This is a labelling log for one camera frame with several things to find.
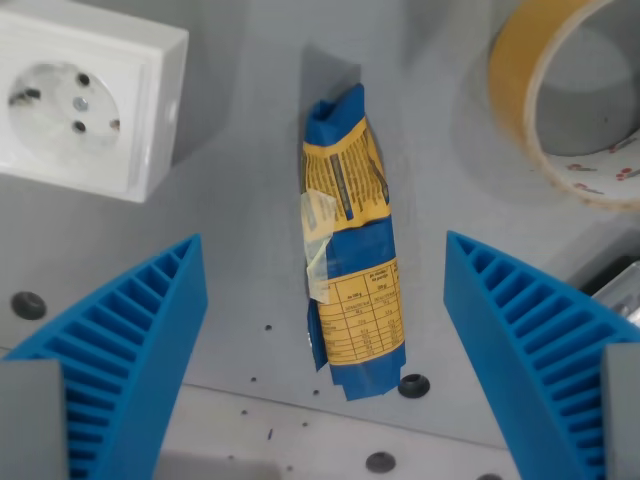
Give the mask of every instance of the white electrical socket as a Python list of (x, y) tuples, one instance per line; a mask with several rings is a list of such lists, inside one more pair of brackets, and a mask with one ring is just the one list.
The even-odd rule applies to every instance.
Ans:
[(188, 38), (77, 3), (0, 5), (0, 173), (144, 202), (171, 168)]

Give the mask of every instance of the screw hole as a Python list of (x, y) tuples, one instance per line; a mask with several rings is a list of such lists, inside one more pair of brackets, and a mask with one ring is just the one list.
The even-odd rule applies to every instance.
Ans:
[(11, 298), (11, 308), (20, 318), (40, 320), (47, 313), (47, 304), (33, 292), (18, 292)]
[(29, 98), (35, 98), (36, 100), (40, 100), (41, 97), (41, 93), (40, 90), (38, 90), (37, 88), (27, 88), (24, 91), (24, 94), (29, 97)]
[(390, 453), (376, 452), (369, 455), (365, 466), (372, 473), (389, 473), (396, 468), (396, 459)]
[(71, 128), (76, 133), (84, 133), (87, 131), (87, 127), (82, 122), (73, 122), (73, 125)]
[(89, 79), (89, 75), (87, 75), (86, 73), (79, 73), (78, 76), (76, 77), (76, 80), (78, 81), (78, 84), (81, 87), (88, 87), (89, 84), (91, 83), (91, 80)]
[(398, 392), (406, 398), (424, 397), (430, 389), (431, 384), (427, 377), (418, 373), (403, 377), (398, 385)]

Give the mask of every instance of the gray metal surface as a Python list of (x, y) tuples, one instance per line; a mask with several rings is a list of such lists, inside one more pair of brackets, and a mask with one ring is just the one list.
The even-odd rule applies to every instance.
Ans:
[(69, 478), (57, 360), (0, 362), (0, 478)]
[[(41, 295), (50, 319), (201, 232), (210, 308), (186, 382), (504, 445), (442, 304), (446, 230), (574, 282), (638, 238), (633, 217), (555, 192), (496, 131), (488, 49), (517, 2), (91, 3), (191, 31), (176, 166), (144, 205), (0, 178), (0, 346), (45, 323), (12, 317), (14, 292)], [(403, 374), (431, 382), (417, 400), (392, 391), (347, 403), (327, 368), (315, 372), (307, 340), (301, 121), (313, 102), (358, 79), (392, 195)]]
[(602, 411), (608, 480), (640, 478), (640, 345), (609, 345), (602, 359)]

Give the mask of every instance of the tape roll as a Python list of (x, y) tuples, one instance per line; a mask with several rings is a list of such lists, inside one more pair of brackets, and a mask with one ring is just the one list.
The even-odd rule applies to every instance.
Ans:
[(489, 96), (501, 126), (551, 183), (585, 203), (640, 210), (638, 132), (604, 151), (561, 157), (546, 153), (537, 105), (549, 66), (585, 20), (615, 0), (526, 0), (498, 36), (489, 64)]

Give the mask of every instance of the blue and yellow wrapper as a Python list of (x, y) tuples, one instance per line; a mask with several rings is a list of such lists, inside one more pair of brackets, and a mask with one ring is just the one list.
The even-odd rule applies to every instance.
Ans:
[(323, 272), (309, 277), (316, 368), (329, 363), (347, 400), (381, 395), (398, 385), (406, 359), (389, 189), (362, 85), (313, 108), (302, 187), (307, 259)]

